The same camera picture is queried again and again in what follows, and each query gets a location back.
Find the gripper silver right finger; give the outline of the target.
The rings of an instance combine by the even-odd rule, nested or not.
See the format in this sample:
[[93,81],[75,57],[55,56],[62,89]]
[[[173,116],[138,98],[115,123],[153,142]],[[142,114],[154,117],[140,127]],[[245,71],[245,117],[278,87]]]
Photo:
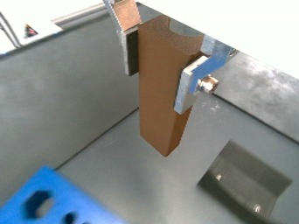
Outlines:
[[181,70],[173,110],[181,115],[192,106],[198,92],[213,93],[218,81],[212,77],[236,55],[237,50],[208,35],[200,45],[202,55]]

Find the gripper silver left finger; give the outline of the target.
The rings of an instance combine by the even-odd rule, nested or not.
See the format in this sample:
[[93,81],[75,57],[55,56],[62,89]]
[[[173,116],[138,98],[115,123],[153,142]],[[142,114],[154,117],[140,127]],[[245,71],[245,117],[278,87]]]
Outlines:
[[136,0],[102,0],[115,26],[118,43],[122,48],[125,74],[138,71],[137,64],[137,26],[141,24]]

